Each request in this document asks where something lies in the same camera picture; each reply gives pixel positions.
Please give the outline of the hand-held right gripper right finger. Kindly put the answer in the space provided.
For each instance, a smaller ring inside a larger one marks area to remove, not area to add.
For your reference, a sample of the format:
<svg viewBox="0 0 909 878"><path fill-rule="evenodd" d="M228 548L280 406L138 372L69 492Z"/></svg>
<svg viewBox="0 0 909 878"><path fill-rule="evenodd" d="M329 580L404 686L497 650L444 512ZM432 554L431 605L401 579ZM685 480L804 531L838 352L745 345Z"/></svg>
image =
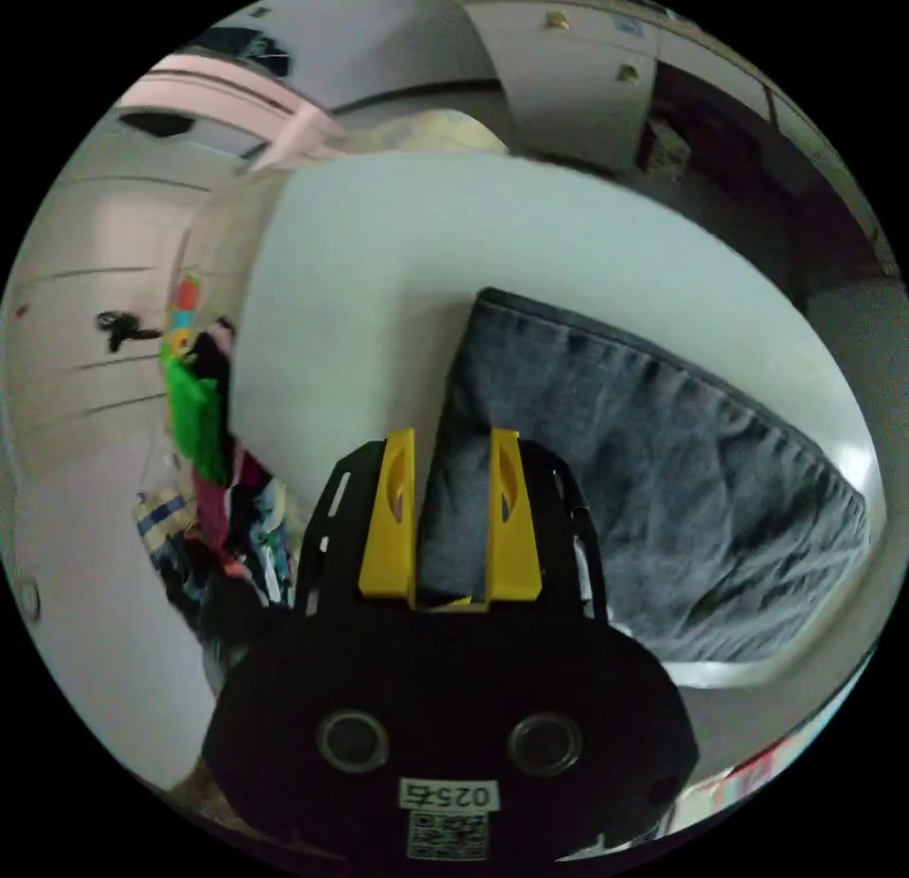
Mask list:
<svg viewBox="0 0 909 878"><path fill-rule="evenodd" d="M486 602L534 602L543 575L517 432L490 431L489 474Z"/></svg>

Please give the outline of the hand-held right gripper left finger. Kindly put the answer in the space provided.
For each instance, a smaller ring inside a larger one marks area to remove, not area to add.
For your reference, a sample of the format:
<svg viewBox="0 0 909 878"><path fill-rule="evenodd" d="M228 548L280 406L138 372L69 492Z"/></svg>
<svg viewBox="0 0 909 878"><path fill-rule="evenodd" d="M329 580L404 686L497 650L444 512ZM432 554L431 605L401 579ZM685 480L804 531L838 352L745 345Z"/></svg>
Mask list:
<svg viewBox="0 0 909 878"><path fill-rule="evenodd" d="M415 431L390 433L379 477L358 578L367 600L416 606Z"/></svg>

